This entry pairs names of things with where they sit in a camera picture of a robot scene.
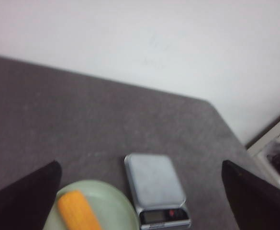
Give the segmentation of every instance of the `plate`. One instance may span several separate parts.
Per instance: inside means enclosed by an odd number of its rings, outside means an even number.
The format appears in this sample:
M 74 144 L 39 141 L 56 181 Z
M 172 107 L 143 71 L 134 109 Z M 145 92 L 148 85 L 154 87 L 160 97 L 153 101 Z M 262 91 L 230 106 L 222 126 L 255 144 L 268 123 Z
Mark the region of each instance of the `plate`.
M 125 195 L 112 185 L 95 180 L 78 181 L 62 188 L 43 230 L 68 230 L 57 209 L 57 200 L 74 190 L 84 194 L 103 230 L 139 230 L 137 215 Z

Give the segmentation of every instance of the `kitchen scale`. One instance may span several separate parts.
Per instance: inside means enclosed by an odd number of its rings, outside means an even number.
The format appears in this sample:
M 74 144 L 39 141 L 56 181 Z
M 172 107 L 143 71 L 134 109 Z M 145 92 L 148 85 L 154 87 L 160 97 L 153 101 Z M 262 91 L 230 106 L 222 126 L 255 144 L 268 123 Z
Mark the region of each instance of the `kitchen scale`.
M 124 163 L 141 230 L 191 226 L 186 196 L 168 156 L 132 153 Z

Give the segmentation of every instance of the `gray table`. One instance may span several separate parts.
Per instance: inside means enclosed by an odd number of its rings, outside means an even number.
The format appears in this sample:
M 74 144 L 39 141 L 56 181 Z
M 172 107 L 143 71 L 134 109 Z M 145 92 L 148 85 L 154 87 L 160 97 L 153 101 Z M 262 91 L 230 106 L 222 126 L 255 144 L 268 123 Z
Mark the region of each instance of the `gray table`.
M 172 158 L 193 229 L 237 229 L 222 161 L 257 170 L 208 102 L 0 58 L 0 189 L 56 159 L 61 186 L 99 179 L 131 199 L 134 151 Z

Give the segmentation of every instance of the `yellow corn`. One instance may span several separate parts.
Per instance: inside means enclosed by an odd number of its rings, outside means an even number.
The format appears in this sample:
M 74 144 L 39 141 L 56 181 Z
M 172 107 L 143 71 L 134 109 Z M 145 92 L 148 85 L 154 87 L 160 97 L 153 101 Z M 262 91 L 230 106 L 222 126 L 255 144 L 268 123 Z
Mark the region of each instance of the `yellow corn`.
M 93 210 L 80 191 L 64 194 L 58 200 L 59 212 L 69 230 L 102 230 Z

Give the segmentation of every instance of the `red button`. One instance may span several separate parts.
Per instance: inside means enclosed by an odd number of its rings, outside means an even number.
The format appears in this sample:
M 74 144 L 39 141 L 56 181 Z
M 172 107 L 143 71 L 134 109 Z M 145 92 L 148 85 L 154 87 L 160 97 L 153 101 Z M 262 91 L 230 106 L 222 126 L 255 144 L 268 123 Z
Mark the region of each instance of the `red button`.
M 174 216 L 174 214 L 175 214 L 175 213 L 174 213 L 174 210 L 170 210 L 170 211 L 169 211 L 169 215 L 170 215 L 171 217 Z

